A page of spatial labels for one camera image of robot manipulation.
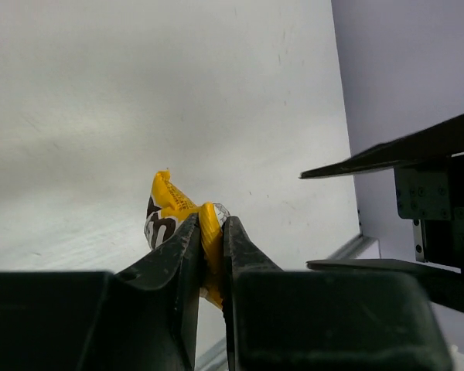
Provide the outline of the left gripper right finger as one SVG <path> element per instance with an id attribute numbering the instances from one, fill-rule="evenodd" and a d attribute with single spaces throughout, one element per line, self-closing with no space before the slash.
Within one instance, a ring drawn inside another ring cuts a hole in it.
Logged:
<path id="1" fill-rule="evenodd" d="M 284 271 L 241 221 L 224 226 L 232 370 L 450 370 L 428 298 L 394 272 Z"/>

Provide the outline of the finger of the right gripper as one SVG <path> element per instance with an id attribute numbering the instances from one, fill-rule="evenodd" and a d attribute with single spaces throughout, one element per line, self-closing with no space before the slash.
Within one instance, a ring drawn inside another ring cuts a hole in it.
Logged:
<path id="1" fill-rule="evenodd" d="M 464 313 L 464 274 L 396 259 L 311 260 L 312 271 L 398 272 L 415 278 L 430 301 Z"/>
<path id="2" fill-rule="evenodd" d="M 375 172 L 464 152 L 464 114 L 425 130 L 380 143 L 342 162 L 304 171 L 301 179 Z"/>

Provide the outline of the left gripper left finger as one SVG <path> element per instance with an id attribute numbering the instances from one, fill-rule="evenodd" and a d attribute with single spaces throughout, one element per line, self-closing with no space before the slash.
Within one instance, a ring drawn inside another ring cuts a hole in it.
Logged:
<path id="1" fill-rule="evenodd" d="M 0 272 L 0 370 L 191 370 L 200 228 L 191 215 L 119 273 Z"/>

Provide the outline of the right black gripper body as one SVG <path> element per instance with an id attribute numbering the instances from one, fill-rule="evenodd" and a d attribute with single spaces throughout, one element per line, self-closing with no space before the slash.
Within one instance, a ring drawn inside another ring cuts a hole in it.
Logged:
<path id="1" fill-rule="evenodd" d="M 394 170 L 397 212 L 413 222 L 415 259 L 464 273 L 464 154 Z"/>

